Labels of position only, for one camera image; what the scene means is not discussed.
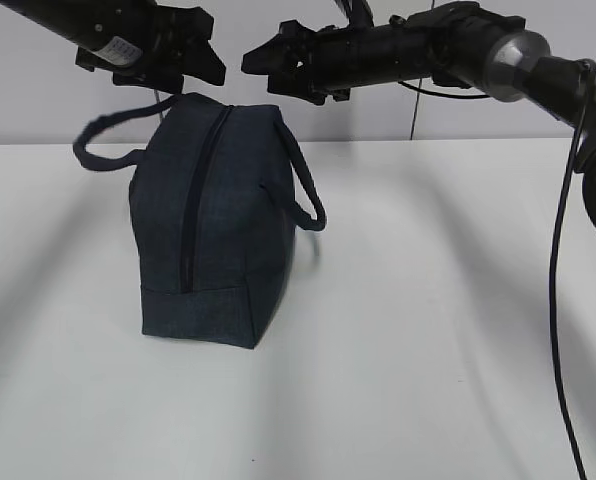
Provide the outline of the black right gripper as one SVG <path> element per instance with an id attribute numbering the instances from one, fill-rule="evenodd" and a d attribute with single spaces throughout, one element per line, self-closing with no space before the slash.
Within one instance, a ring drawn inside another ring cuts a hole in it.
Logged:
<path id="1" fill-rule="evenodd" d="M 267 92 L 323 106 L 328 97 L 334 102 L 350 99 L 350 87 L 331 87 L 325 80 L 335 65 L 335 44 L 347 45 L 358 32 L 354 26 L 328 25 L 311 30 L 297 20 L 284 21 L 271 40 L 243 55 L 241 71 L 269 76 Z"/>

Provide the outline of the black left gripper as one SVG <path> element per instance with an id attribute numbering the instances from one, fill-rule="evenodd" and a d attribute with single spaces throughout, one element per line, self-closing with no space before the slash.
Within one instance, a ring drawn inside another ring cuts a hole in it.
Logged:
<path id="1" fill-rule="evenodd" d="M 102 4 L 92 26 L 75 63 L 113 73 L 115 86 L 178 95 L 184 76 L 225 84 L 226 66 L 209 44 L 214 19 L 200 7 Z"/>

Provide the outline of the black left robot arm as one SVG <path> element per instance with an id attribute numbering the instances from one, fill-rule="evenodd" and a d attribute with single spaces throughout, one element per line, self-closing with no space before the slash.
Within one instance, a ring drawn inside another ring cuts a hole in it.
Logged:
<path id="1" fill-rule="evenodd" d="M 111 73 L 116 86 L 176 95 L 187 77 L 225 83 L 226 66 L 210 45 L 214 18 L 201 7 L 140 0 L 0 4 L 76 45 L 75 64 Z"/>

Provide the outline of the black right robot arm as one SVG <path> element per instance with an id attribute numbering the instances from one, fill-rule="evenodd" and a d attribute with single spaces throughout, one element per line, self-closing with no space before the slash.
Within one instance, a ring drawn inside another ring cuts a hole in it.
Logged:
<path id="1" fill-rule="evenodd" d="M 272 94 L 321 106 L 352 89 L 429 78 L 475 88 L 500 102 L 528 100 L 581 131 L 573 170 L 582 175 L 586 212 L 596 228 L 596 64 L 552 54 L 519 16 L 455 1 L 377 26 L 365 1 L 341 1 L 344 28 L 313 31 L 296 20 L 247 52 L 241 70 L 265 76 Z"/>

